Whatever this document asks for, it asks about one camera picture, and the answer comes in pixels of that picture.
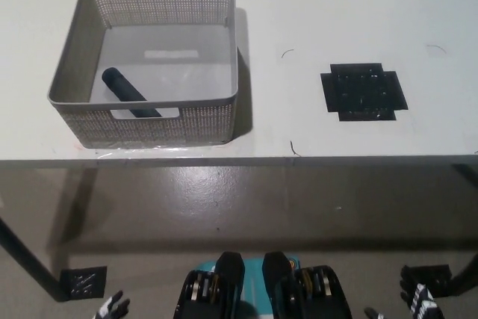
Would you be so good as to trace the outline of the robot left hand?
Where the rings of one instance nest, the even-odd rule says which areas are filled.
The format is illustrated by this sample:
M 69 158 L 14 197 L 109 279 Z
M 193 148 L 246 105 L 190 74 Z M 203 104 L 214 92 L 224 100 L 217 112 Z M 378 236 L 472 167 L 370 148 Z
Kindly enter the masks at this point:
M 123 291 L 109 297 L 93 316 L 93 319 L 121 319 L 129 312 L 130 299 L 124 299 Z

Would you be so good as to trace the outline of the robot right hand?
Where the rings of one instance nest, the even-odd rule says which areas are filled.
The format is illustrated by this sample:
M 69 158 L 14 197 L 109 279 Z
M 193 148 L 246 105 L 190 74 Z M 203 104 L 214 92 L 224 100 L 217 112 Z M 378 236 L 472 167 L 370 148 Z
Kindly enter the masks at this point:
M 400 296 L 414 319 L 444 319 L 444 315 L 429 289 L 420 283 L 412 269 L 405 265 L 401 272 Z

